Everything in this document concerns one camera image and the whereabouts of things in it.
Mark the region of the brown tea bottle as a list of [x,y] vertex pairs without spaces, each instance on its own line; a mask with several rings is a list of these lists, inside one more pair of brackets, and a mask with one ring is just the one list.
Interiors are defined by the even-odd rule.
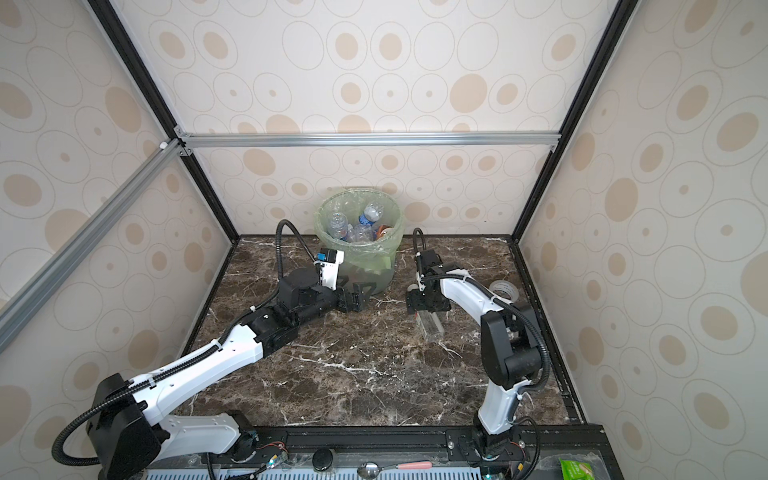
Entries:
[[376,231],[376,238],[381,239],[389,235],[393,231],[391,226],[381,225]]

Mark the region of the crushed clear bottle blue cap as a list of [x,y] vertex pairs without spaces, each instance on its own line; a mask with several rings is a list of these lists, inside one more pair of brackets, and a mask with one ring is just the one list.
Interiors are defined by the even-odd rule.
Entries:
[[357,224],[353,225],[348,232],[347,241],[349,243],[369,243],[375,240],[375,233],[371,225]]

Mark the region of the clear Pocari Sweat bottle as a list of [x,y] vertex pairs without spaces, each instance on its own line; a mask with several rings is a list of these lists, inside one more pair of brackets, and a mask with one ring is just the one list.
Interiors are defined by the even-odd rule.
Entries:
[[346,241],[349,234],[349,222],[342,212],[333,212],[328,219],[328,234],[336,240]]

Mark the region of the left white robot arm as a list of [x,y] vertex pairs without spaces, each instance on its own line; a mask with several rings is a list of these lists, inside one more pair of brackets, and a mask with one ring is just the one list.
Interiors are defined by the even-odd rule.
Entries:
[[119,374],[102,380],[92,404],[96,413],[85,423],[100,478],[139,473],[177,443],[168,417],[178,406],[278,351],[297,338],[303,325],[332,311],[362,311],[375,288],[373,282],[352,283],[347,277],[329,287],[318,267],[297,269],[207,346],[133,380]]

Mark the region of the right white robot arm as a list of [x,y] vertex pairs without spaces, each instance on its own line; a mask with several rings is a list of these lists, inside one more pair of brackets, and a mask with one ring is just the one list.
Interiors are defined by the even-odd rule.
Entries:
[[408,311],[437,318],[457,306],[476,321],[489,379],[477,418],[487,435],[508,431],[523,395],[543,389],[549,380],[551,361],[541,332],[519,307],[467,270],[444,263],[434,250],[416,251],[415,264],[416,284],[406,294]]

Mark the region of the clear bottle green white label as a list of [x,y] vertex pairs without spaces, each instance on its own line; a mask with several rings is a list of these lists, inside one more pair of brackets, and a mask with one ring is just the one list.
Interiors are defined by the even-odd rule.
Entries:
[[416,320],[426,342],[437,343],[443,339],[445,330],[436,312],[418,310],[416,312]]

